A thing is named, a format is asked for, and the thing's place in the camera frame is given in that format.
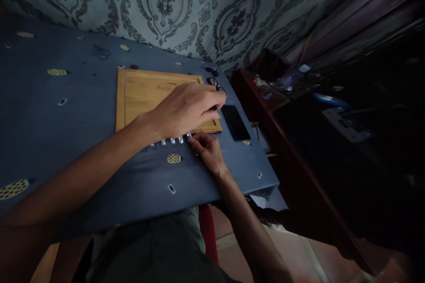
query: damask wallpaper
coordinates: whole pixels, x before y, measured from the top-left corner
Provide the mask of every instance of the damask wallpaper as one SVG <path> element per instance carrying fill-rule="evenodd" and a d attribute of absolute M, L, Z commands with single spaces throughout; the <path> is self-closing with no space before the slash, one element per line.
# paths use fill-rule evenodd
<path fill-rule="evenodd" d="M 342 0 L 3 0 L 48 23 L 201 57 L 228 74 L 264 47 L 283 54 Z"/>

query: floor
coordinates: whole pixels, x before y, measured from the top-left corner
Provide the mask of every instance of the floor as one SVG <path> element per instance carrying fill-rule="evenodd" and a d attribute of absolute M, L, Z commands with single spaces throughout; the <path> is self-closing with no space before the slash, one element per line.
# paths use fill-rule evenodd
<path fill-rule="evenodd" d="M 242 283 L 253 282 L 251 271 L 233 234 L 230 220 L 211 207 L 216 232 L 219 265 Z M 352 260 L 343 258 L 338 249 L 289 232 L 266 228 L 296 283 L 408 283 L 409 261 L 396 252 L 377 277 L 363 272 Z"/>

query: wooden tray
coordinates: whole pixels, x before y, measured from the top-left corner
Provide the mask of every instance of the wooden tray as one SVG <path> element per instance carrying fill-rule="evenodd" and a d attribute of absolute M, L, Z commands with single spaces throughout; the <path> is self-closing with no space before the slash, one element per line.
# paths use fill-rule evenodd
<path fill-rule="evenodd" d="M 115 131 L 131 123 L 138 114 L 153 110 L 176 86 L 187 82 L 204 83 L 196 75 L 118 69 Z M 223 129 L 217 119 L 202 123 L 191 133 L 200 131 L 211 134 Z"/>

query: smartphone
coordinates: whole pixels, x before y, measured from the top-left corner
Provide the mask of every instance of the smartphone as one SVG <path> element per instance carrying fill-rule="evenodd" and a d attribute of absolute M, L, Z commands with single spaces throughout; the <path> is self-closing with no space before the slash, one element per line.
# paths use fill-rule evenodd
<path fill-rule="evenodd" d="M 229 126 L 233 139 L 236 141 L 251 139 L 249 133 L 234 105 L 223 105 L 221 108 L 224 119 Z"/>

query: blue tablecloth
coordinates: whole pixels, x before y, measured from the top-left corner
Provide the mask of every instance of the blue tablecloth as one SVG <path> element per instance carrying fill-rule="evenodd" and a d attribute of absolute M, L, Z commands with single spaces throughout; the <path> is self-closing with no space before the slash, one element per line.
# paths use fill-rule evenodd
<path fill-rule="evenodd" d="M 1 20 L 0 187 L 22 179 L 29 180 L 30 185 L 24 192 L 0 200 L 0 214 L 114 134 L 118 66 L 130 68 L 133 64 L 144 70 L 191 73 L 201 75 L 205 83 L 211 75 L 201 67 L 217 67 L 217 80 L 227 91 L 226 104 L 236 105 L 246 127 L 250 127 L 230 83 L 213 63 L 34 19 L 3 16 Z M 63 72 L 66 75 L 55 75 Z M 62 99 L 67 101 L 59 106 Z M 270 196 L 278 179 L 256 135 L 248 129 L 249 145 L 234 141 L 224 117 L 220 122 L 223 133 L 216 136 L 242 191 Z M 168 163 L 170 154 L 178 154 L 182 161 Z M 176 190 L 174 195 L 169 184 Z M 167 147 L 147 147 L 122 166 L 68 220 L 60 237 L 93 233 L 219 197 L 213 179 L 193 156 L 187 140 L 182 145 L 167 141 Z"/>

